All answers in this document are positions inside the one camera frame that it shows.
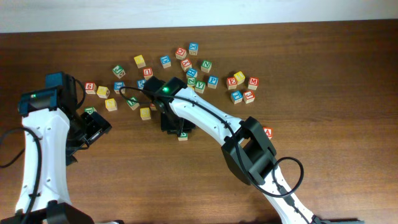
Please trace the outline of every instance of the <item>alphabet block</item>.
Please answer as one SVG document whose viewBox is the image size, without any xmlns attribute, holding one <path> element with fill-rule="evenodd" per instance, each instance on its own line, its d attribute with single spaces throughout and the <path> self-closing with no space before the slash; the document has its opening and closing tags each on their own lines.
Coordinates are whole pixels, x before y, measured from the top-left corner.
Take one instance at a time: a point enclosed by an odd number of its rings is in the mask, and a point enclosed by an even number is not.
<svg viewBox="0 0 398 224">
<path fill-rule="evenodd" d="M 259 79 L 251 77 L 249 79 L 248 89 L 249 90 L 257 90 L 258 86 L 259 86 Z"/>
<path fill-rule="evenodd" d="M 181 133 L 180 137 L 178 137 L 179 141 L 186 141 L 188 140 L 188 134 L 187 133 Z"/>
<path fill-rule="evenodd" d="M 87 82 L 85 85 L 85 90 L 87 94 L 95 94 L 97 91 L 97 86 L 95 83 Z"/>
<path fill-rule="evenodd" d="M 144 83 L 145 83 L 145 80 L 138 80 L 137 81 L 138 88 L 140 88 L 141 90 L 144 89 Z"/>
<path fill-rule="evenodd" d="M 189 54 L 190 55 L 198 55 L 199 44 L 198 43 L 189 43 Z"/>
<path fill-rule="evenodd" d="M 132 109 L 132 110 L 135 110 L 135 109 L 137 109 L 138 107 L 139 107 L 139 103 L 137 103 L 137 98 L 135 98 L 135 97 L 131 97 L 130 98 L 130 100 L 134 100 L 134 101 L 129 101 L 129 100 L 126 100 L 127 101 L 127 104 L 129 105 L 129 107 Z"/>
<path fill-rule="evenodd" d="M 122 66 L 120 66 L 120 65 L 117 65 L 116 67 L 114 67 L 112 69 L 112 72 L 118 78 L 121 78 L 126 74 L 126 72 L 123 70 Z"/>
<path fill-rule="evenodd" d="M 204 61 L 201 63 L 200 70 L 202 70 L 203 72 L 209 73 L 209 72 L 210 72 L 210 69 L 211 69 L 211 62 L 209 62 L 209 61 L 207 61 L 207 60 L 204 60 Z"/>
<path fill-rule="evenodd" d="M 203 93 L 205 91 L 206 83 L 202 81 L 197 81 L 197 84 L 195 85 L 195 92 L 197 93 Z"/>
<path fill-rule="evenodd" d="M 242 93 L 238 90 L 231 94 L 231 100 L 234 104 L 242 102 Z"/>
<path fill-rule="evenodd" d="M 134 60 L 136 61 L 138 68 L 142 68 L 142 67 L 146 66 L 144 57 L 142 55 L 138 55 L 138 56 L 134 57 Z"/>
<path fill-rule="evenodd" d="M 245 103 L 251 103 L 254 99 L 255 96 L 252 90 L 243 93 L 243 100 Z"/>
<path fill-rule="evenodd" d="M 268 138 L 272 139 L 272 135 L 274 133 L 274 130 L 272 128 L 264 127 L 264 131 L 266 132 L 266 135 L 268 136 Z"/>
<path fill-rule="evenodd" d="M 188 69 L 192 68 L 192 63 L 189 59 L 185 59 L 181 61 L 181 67 L 184 72 L 186 72 Z"/>
<path fill-rule="evenodd" d="M 188 69 L 187 78 L 189 78 L 189 77 L 196 78 L 197 76 L 198 76 L 198 71 L 196 69 L 194 69 L 194 68 Z"/>
<path fill-rule="evenodd" d="M 177 49 L 177 51 L 175 52 L 175 57 L 176 57 L 177 59 L 184 60 L 184 58 L 185 58 L 186 56 L 187 56 L 187 50 L 182 49 L 181 47 L 179 47 L 179 48 Z"/>
<path fill-rule="evenodd" d="M 155 106 L 155 104 L 153 104 L 153 103 L 150 103 L 149 108 L 150 108 L 152 111 L 157 111 L 156 106 Z"/>
<path fill-rule="evenodd" d="M 92 114 L 94 112 L 97 112 L 97 110 L 94 108 L 94 106 L 92 106 L 89 108 L 85 108 L 85 112 L 87 112 L 88 114 Z"/>
<path fill-rule="evenodd" d="M 154 75 L 152 72 L 152 68 L 144 68 L 142 72 L 144 73 L 145 80 L 148 80 L 150 77 Z"/>
<path fill-rule="evenodd" d="M 244 75 L 242 72 L 237 72 L 234 74 L 236 81 L 238 81 L 238 85 L 244 82 Z"/>
<path fill-rule="evenodd" d="M 116 94 L 120 94 L 119 89 L 124 86 L 124 82 L 115 82 L 113 85 L 113 90 Z"/>
<path fill-rule="evenodd" d="M 97 89 L 97 95 L 100 98 L 108 99 L 108 96 L 111 92 L 109 91 L 108 87 L 106 86 L 99 86 Z"/>
<path fill-rule="evenodd" d="M 139 113 L 141 115 L 142 120 L 148 120 L 150 119 L 150 109 L 149 108 L 141 108 L 139 110 Z"/>
<path fill-rule="evenodd" d="M 233 90 L 236 89 L 238 83 L 234 77 L 231 77 L 226 79 L 226 86 L 228 87 L 229 90 Z"/>
<path fill-rule="evenodd" d="M 189 77 L 187 78 L 187 86 L 194 87 L 197 84 L 197 79 Z"/>
<path fill-rule="evenodd" d="M 170 57 L 168 55 L 161 57 L 160 62 L 162 62 L 163 68 L 168 68 L 172 66 L 172 61 L 170 60 Z"/>
<path fill-rule="evenodd" d="M 218 77 L 210 75 L 209 80 L 207 82 L 207 87 L 208 88 L 217 88 L 217 84 L 218 84 Z"/>
<path fill-rule="evenodd" d="M 108 109 L 108 111 L 115 111 L 118 109 L 118 104 L 116 103 L 116 100 L 114 98 L 105 100 L 105 107 Z"/>
</svg>

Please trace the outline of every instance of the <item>wood grain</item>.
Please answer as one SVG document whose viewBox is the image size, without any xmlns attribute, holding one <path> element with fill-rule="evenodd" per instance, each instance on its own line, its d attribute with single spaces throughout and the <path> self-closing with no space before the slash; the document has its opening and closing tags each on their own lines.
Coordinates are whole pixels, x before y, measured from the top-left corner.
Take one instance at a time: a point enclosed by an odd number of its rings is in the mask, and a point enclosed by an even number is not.
<svg viewBox="0 0 398 224">
<path fill-rule="evenodd" d="M 398 222 L 398 21 L 319 22 L 171 29 L 124 29 L 0 35 L 0 131 L 18 126 L 21 93 L 44 87 L 44 75 L 67 72 L 112 88 L 116 64 L 127 85 L 142 79 L 133 57 L 144 56 L 154 75 L 185 77 L 177 47 L 200 44 L 194 68 L 206 59 L 217 89 L 203 98 L 219 109 L 274 128 L 277 157 L 305 166 L 299 199 L 322 218 Z M 159 58 L 170 55 L 172 67 Z M 254 103 L 233 105 L 226 78 L 259 77 Z M 199 72 L 200 80 L 207 74 Z M 247 85 L 240 85 L 245 90 Z M 134 94 L 144 100 L 140 93 Z M 220 146 L 202 130 L 187 142 L 160 131 L 159 113 L 142 121 L 114 92 L 118 110 L 88 95 L 112 131 L 79 163 L 67 167 L 73 205 L 97 222 L 237 223 L 277 220 L 270 203 L 228 170 Z M 1 163 L 24 147 L 8 138 Z M 293 185 L 299 170 L 282 165 Z M 21 190 L 23 160 L 0 170 L 0 218 L 10 217 Z"/>
</svg>

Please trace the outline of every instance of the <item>yellow block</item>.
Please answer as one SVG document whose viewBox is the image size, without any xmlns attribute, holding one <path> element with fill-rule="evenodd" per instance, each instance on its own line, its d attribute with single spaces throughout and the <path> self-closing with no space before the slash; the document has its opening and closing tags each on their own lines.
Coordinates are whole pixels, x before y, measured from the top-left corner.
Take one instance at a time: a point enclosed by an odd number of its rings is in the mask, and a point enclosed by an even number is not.
<svg viewBox="0 0 398 224">
<path fill-rule="evenodd" d="M 109 96 L 109 89 L 105 86 L 99 86 L 97 89 L 97 95 L 101 98 L 108 98 Z"/>
<path fill-rule="evenodd" d="M 105 107 L 108 111 L 114 111 L 118 109 L 118 105 L 116 104 L 116 100 L 114 98 L 105 100 Z"/>
<path fill-rule="evenodd" d="M 141 108 L 139 110 L 139 113 L 141 114 L 141 118 L 143 120 L 150 119 L 150 109 L 149 108 Z"/>
<path fill-rule="evenodd" d="M 242 84 L 244 82 L 244 75 L 242 72 L 235 73 L 234 77 L 235 77 L 236 81 L 238 81 L 238 85 Z"/>
<path fill-rule="evenodd" d="M 134 57 L 134 60 L 136 61 L 137 65 L 145 62 L 144 57 L 142 55 L 138 55 L 137 57 Z"/>
</svg>

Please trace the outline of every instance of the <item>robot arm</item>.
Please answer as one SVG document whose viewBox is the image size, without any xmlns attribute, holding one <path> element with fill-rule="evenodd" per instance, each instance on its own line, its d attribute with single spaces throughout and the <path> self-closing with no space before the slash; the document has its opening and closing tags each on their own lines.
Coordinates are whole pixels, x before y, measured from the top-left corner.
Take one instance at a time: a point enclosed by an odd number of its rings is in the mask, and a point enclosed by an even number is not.
<svg viewBox="0 0 398 224">
<path fill-rule="evenodd" d="M 242 120 L 240 118 L 235 118 L 215 108 L 213 105 L 200 98 L 191 88 L 182 88 L 175 94 L 175 96 L 188 98 L 190 100 L 196 101 L 202 106 L 205 106 L 218 116 L 224 118 L 232 127 L 234 132 L 238 131 L 238 129 L 241 127 L 240 122 L 242 122 Z M 187 101 L 174 99 L 173 102 L 170 103 L 170 108 L 178 117 L 187 119 L 197 125 L 202 130 L 204 130 L 211 137 L 213 137 L 221 146 L 225 144 L 225 137 L 232 136 L 231 132 L 226 129 L 224 125 L 220 123 L 220 121 L 216 119 L 213 115 L 209 114 L 208 112 L 197 106 L 192 105 Z M 275 177 L 277 178 L 278 183 L 284 186 L 287 192 L 291 191 L 291 188 L 289 187 L 282 175 L 280 167 L 275 170 Z M 279 192 L 276 184 L 272 180 L 271 172 L 269 172 L 265 176 L 264 180 L 265 184 L 261 185 L 261 188 L 273 194 Z M 293 207 L 287 204 L 287 202 L 283 198 L 270 197 L 265 194 L 264 196 L 266 196 L 268 201 L 270 201 L 272 206 L 277 210 L 283 224 L 307 223 L 301 217 L 301 215 L 295 211 Z M 295 194 L 292 194 L 291 197 L 294 200 L 296 208 L 298 208 L 305 215 L 306 219 L 312 220 L 313 213 L 304 207 L 304 205 L 299 201 Z"/>
<path fill-rule="evenodd" d="M 1 224 L 21 223 L 94 223 L 83 212 L 72 207 L 69 198 L 66 167 L 76 162 L 73 154 L 93 144 L 112 127 L 98 113 L 78 116 L 76 86 L 81 83 L 63 72 L 45 77 L 45 89 L 26 93 L 18 105 L 22 125 L 39 138 L 42 163 L 38 163 L 37 145 L 32 135 L 25 134 L 25 166 L 16 215 Z M 41 166 L 39 181 L 36 170 Z M 38 186 L 36 197 L 32 197 Z"/>
<path fill-rule="evenodd" d="M 183 130 L 186 130 L 183 124 L 187 123 L 187 121 L 197 125 L 222 146 L 221 148 L 230 171 L 245 184 L 250 184 L 250 181 L 243 174 L 238 163 L 232 133 L 214 116 L 215 114 L 228 122 L 239 144 L 242 143 L 243 139 L 251 139 L 246 146 L 239 146 L 239 150 L 244 166 L 250 173 L 253 181 L 256 182 L 260 188 L 272 194 L 281 195 L 291 190 L 284 180 L 279 167 L 275 169 L 275 177 L 278 183 L 283 186 L 284 192 L 281 192 L 280 187 L 273 181 L 271 170 L 276 162 L 276 151 L 263 131 L 262 126 L 254 118 L 243 121 L 220 111 L 200 98 L 191 88 L 187 88 L 178 78 L 173 78 L 168 83 L 164 83 L 156 77 L 152 77 L 144 85 L 144 90 L 185 98 L 204 106 L 213 113 L 211 114 L 187 100 L 163 97 L 155 98 L 153 95 L 147 94 L 156 107 L 162 113 L 166 114 L 166 116 L 162 118 L 168 118 L 168 123 L 174 124 L 175 130 L 168 129 L 167 131 L 169 134 L 181 134 Z M 302 205 L 295 194 L 288 196 L 287 198 L 289 199 L 275 198 L 268 195 L 265 196 L 277 210 L 282 223 L 306 224 L 307 220 L 310 223 L 312 222 L 313 213 Z"/>
</svg>

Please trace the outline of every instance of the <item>cable connector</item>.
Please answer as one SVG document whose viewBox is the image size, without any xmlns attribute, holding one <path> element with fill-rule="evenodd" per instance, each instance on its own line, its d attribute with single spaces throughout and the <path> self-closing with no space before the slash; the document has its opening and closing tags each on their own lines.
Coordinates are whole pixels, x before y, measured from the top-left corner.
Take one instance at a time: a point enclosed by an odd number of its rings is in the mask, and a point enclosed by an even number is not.
<svg viewBox="0 0 398 224">
<path fill-rule="evenodd" d="M 287 190 L 285 189 L 284 186 L 282 186 L 282 185 L 280 185 L 278 183 L 275 183 L 275 184 L 277 185 L 277 188 L 278 188 L 278 191 L 279 191 L 280 194 L 286 194 L 287 193 Z M 291 195 L 289 195 L 287 197 L 284 197 L 284 200 L 285 200 L 287 205 L 289 205 L 291 207 L 294 207 L 294 199 L 293 199 L 293 197 Z"/>
</svg>

